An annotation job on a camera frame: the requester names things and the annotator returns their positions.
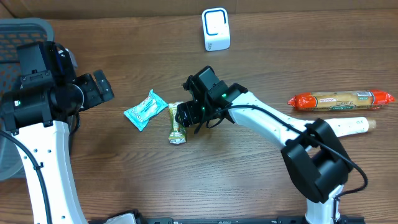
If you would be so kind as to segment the orange spaghetti packet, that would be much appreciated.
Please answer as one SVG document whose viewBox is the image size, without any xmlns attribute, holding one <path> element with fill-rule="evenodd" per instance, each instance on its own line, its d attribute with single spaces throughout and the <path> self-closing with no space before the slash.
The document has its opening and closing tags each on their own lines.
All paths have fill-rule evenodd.
<svg viewBox="0 0 398 224">
<path fill-rule="evenodd" d="M 294 95 L 287 104 L 295 110 L 308 111 L 373 110 L 395 100 L 386 91 L 355 90 L 301 93 Z"/>
</svg>

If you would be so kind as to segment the teal wet wipes packet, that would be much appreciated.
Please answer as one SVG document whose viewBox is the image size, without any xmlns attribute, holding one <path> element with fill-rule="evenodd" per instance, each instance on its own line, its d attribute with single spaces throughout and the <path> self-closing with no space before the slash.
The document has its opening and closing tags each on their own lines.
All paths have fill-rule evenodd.
<svg viewBox="0 0 398 224">
<path fill-rule="evenodd" d="M 157 116 L 168 104 L 153 90 L 150 90 L 148 97 L 138 105 L 124 112 L 125 117 L 139 130 L 149 123 L 149 120 Z"/>
</svg>

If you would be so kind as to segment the green snack packet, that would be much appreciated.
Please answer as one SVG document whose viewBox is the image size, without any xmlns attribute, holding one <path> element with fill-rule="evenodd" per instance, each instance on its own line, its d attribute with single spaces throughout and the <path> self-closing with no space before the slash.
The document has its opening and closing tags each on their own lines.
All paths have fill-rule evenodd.
<svg viewBox="0 0 398 224">
<path fill-rule="evenodd" d="M 171 122 L 169 142 L 171 144 L 183 144 L 187 141 L 185 128 L 175 119 L 175 116 L 177 115 L 177 106 L 179 104 L 181 104 L 181 102 L 169 103 L 169 114 Z"/>
</svg>

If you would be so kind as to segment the grey plastic basket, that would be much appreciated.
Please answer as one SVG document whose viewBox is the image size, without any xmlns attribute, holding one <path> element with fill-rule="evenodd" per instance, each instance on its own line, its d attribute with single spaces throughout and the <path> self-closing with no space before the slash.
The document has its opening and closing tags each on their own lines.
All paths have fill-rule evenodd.
<svg viewBox="0 0 398 224">
<path fill-rule="evenodd" d="M 18 90 L 21 85 L 17 47 L 36 41 L 53 41 L 52 26 L 43 19 L 1 19 L 1 94 Z M 1 138 L 1 181 L 24 178 L 25 172 L 14 143 Z"/>
</svg>

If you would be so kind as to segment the white cream tube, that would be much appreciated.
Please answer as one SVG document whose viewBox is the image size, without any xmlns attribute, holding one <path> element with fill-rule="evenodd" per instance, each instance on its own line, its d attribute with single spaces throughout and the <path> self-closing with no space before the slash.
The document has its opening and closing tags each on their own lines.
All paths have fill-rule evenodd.
<svg viewBox="0 0 398 224">
<path fill-rule="evenodd" d="M 337 137 L 366 133 L 373 131 L 377 127 L 374 119 L 365 117 L 333 118 L 325 121 L 331 126 Z"/>
</svg>

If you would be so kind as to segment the white barcode scanner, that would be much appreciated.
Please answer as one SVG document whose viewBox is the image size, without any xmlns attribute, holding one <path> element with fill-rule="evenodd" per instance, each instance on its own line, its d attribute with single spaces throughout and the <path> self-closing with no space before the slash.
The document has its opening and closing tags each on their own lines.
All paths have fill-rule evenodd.
<svg viewBox="0 0 398 224">
<path fill-rule="evenodd" d="M 208 52 L 226 50 L 230 47 L 231 36 L 226 9 L 206 9 L 201 15 L 205 49 Z"/>
</svg>

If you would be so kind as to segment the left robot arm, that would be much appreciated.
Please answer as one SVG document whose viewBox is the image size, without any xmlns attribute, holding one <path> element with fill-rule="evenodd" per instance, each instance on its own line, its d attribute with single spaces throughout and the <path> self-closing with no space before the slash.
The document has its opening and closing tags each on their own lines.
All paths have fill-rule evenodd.
<svg viewBox="0 0 398 224">
<path fill-rule="evenodd" d="M 86 223 L 70 162 L 68 120 L 112 100 L 102 70 L 77 76 L 69 51 L 52 41 L 17 48 L 22 88 L 3 95 L 1 136 L 22 160 L 34 223 Z"/>
</svg>

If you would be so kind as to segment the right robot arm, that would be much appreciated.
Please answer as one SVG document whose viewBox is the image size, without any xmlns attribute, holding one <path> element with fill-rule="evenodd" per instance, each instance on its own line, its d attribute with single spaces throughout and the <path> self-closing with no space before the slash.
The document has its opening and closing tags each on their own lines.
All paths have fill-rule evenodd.
<svg viewBox="0 0 398 224">
<path fill-rule="evenodd" d="M 307 199 L 307 223 L 339 223 L 338 205 L 353 164 L 339 138 L 354 134 L 357 118 L 296 119 L 261 102 L 235 83 L 183 84 L 193 99 L 178 106 L 176 120 L 201 127 L 227 119 L 275 144 L 289 176 Z"/>
</svg>

